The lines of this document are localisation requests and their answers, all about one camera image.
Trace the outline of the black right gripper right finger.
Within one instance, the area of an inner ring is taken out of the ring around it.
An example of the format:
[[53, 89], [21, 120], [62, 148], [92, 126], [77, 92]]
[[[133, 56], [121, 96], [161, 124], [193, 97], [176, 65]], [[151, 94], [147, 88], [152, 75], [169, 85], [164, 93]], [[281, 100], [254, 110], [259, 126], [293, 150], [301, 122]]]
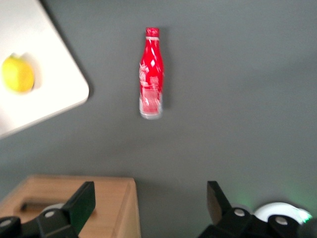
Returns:
[[286, 215], [270, 215], [262, 221], [247, 210], [232, 207], [216, 181], [207, 182], [207, 206], [212, 224], [201, 238], [315, 238], [317, 220], [300, 224]]

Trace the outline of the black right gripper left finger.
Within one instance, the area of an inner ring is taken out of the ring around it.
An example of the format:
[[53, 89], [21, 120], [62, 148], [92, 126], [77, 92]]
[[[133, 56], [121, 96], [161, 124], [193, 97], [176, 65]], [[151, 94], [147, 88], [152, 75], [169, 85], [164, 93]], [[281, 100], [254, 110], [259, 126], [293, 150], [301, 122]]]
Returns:
[[95, 184], [84, 182], [61, 207], [44, 209], [22, 223], [17, 216], [1, 217], [2, 238], [77, 238], [96, 206]]

